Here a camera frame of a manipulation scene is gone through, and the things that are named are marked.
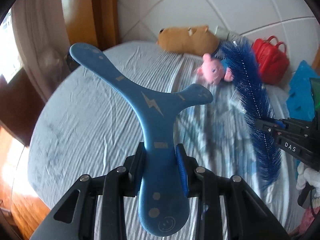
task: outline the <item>beige curtain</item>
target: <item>beige curtain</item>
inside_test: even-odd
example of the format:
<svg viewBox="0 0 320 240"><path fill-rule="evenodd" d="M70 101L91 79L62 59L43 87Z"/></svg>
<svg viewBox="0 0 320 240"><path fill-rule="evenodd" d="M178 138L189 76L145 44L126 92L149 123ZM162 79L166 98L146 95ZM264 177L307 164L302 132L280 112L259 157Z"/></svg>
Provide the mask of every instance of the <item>beige curtain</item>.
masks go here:
<svg viewBox="0 0 320 240"><path fill-rule="evenodd" d="M70 44L61 0L16 0L12 28L21 63L46 102L69 74L64 55Z"/></svg>

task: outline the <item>brown plush toy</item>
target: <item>brown plush toy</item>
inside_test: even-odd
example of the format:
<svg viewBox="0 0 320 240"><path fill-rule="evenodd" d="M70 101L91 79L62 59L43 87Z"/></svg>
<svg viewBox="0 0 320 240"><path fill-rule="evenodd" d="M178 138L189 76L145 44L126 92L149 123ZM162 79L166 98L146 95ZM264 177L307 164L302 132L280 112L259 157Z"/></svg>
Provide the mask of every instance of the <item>brown plush toy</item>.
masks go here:
<svg viewBox="0 0 320 240"><path fill-rule="evenodd" d="M219 39L209 31L208 25L162 29L157 44L165 51L189 53L202 57L212 54L219 45Z"/></svg>

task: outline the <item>black handle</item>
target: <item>black handle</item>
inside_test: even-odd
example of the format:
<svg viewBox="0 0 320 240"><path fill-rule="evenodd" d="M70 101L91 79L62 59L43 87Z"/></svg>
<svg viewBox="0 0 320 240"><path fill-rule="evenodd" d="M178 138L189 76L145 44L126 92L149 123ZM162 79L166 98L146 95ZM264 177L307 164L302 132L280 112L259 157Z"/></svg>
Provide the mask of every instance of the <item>black handle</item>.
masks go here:
<svg viewBox="0 0 320 240"><path fill-rule="evenodd" d="M304 187L304 189L302 190L301 194L298 197L298 204L299 206L303 206L304 202L306 201L309 192L311 190L313 190L315 187L311 186L308 182L306 183L306 186Z"/></svg>

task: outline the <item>red bag handle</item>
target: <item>red bag handle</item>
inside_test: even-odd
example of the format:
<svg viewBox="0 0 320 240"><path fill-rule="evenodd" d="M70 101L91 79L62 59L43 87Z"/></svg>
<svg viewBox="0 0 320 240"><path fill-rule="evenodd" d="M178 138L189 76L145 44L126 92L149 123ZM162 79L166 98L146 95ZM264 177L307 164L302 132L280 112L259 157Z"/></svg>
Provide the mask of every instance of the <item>red bag handle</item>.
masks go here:
<svg viewBox="0 0 320 240"><path fill-rule="evenodd" d="M287 54L287 45L286 45L283 41L278 42L278 43L275 45L275 47L276 47L277 49L279 49L279 46L280 46L281 44L284 45L284 54Z"/></svg>
<svg viewBox="0 0 320 240"><path fill-rule="evenodd" d="M277 43L279 43L279 40L278 40L278 38L277 38L276 36L270 36L269 39L267 39L265 42L270 43L270 41L271 41L272 39L276 39Z"/></svg>

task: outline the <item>lightning bolt symbol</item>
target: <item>lightning bolt symbol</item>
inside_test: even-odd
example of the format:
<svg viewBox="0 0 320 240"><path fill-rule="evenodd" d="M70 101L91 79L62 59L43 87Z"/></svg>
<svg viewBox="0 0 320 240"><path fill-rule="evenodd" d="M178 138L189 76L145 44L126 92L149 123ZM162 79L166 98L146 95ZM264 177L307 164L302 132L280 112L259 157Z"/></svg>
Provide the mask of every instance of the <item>lightning bolt symbol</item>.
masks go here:
<svg viewBox="0 0 320 240"><path fill-rule="evenodd" d="M149 108L154 107L160 114L162 114L161 109L157 105L157 102L154 99L150 100L149 98L147 98L147 96L143 92L141 92L141 93L142 93L147 105L149 106Z"/></svg>

